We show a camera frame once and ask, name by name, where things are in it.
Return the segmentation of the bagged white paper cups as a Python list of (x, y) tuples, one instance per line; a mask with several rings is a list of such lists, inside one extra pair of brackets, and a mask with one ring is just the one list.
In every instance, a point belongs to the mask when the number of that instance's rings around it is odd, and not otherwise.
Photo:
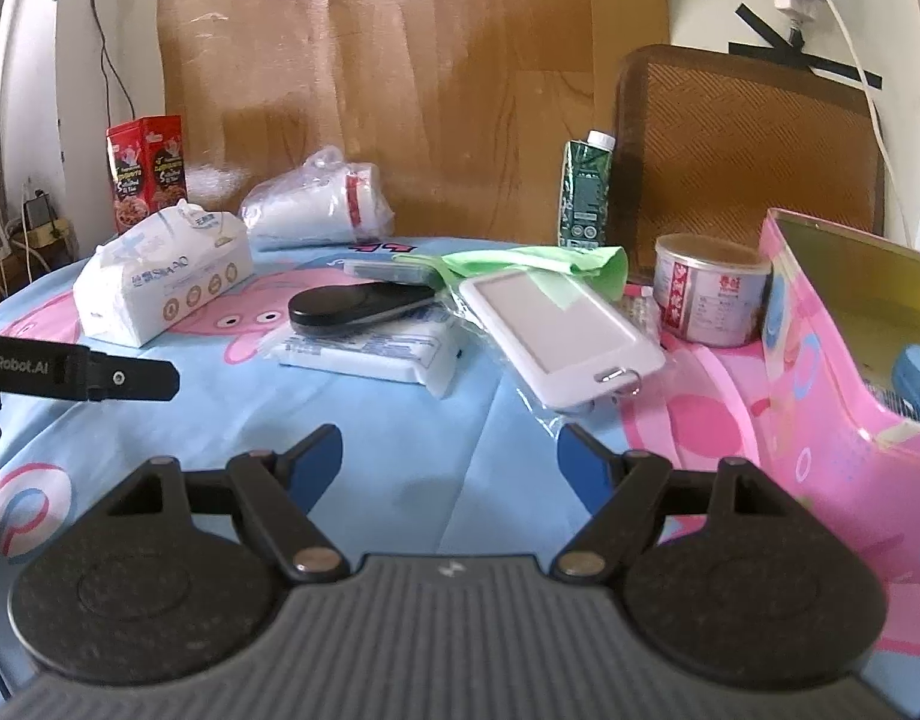
[(258, 250), (359, 244), (389, 236), (395, 213), (375, 164), (350, 163), (325, 146), (299, 167), (255, 185), (240, 205)]

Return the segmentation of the black glasses case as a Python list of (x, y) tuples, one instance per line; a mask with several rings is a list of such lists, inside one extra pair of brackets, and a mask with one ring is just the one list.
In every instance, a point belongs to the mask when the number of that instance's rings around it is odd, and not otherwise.
[(288, 319), (294, 332), (305, 335), (354, 332), (374, 323), (400, 319), (435, 298), (437, 293), (425, 284), (332, 284), (294, 294), (288, 301)]

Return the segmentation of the white tissue pack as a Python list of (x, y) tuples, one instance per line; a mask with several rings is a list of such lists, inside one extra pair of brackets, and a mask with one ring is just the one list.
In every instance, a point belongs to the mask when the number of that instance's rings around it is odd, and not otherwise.
[(86, 337), (141, 348), (252, 273), (239, 216), (182, 200), (99, 245), (73, 299)]

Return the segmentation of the pink tin box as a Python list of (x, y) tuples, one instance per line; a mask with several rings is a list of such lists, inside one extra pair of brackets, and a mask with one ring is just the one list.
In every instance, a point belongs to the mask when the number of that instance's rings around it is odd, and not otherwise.
[(888, 582), (920, 583), (920, 421), (881, 403), (920, 344), (920, 252), (769, 210), (764, 466)]

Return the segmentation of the red white can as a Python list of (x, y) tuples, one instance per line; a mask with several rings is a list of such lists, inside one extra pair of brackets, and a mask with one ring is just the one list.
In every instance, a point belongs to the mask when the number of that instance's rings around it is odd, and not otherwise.
[(738, 348), (759, 333), (772, 265), (756, 249), (699, 234), (655, 241), (654, 296), (665, 332)]

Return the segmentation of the wet wipes pack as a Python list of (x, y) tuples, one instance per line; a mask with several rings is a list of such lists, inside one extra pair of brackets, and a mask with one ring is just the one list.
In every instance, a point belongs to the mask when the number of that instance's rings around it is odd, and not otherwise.
[(340, 376), (411, 383), (444, 398), (457, 374), (463, 332), (446, 316), (424, 314), (379, 323), (362, 332), (314, 337), (283, 325), (260, 343), (260, 355), (279, 366)]

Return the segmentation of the green drink carton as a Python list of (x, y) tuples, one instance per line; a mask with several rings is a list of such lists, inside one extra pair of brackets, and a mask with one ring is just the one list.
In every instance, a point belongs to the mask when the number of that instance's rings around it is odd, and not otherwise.
[(608, 187), (616, 138), (590, 130), (564, 147), (558, 203), (558, 244), (595, 249), (606, 241)]

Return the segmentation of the brown wood board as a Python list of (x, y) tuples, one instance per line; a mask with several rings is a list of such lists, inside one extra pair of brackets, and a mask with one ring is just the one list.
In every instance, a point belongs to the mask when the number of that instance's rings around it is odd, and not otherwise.
[(566, 142), (615, 119), (668, 0), (158, 0), (188, 192), (234, 210), (335, 145), (401, 236), (549, 244)]

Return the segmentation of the green plastic bag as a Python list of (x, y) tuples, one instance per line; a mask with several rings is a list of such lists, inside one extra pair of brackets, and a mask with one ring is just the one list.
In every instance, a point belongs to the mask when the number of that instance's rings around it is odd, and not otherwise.
[(622, 247), (576, 249), (529, 245), (514, 249), (462, 250), (442, 255), (395, 254), (393, 260), (430, 266), (453, 291), (457, 291), (460, 281), (468, 278), (526, 268), (579, 280), (608, 302), (620, 299), (629, 275), (627, 255)]

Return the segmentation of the red snack box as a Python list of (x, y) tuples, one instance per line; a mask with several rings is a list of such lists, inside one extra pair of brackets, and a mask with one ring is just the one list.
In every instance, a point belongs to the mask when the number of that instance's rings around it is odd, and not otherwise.
[(117, 231), (187, 198), (179, 115), (141, 117), (110, 127), (106, 156)]

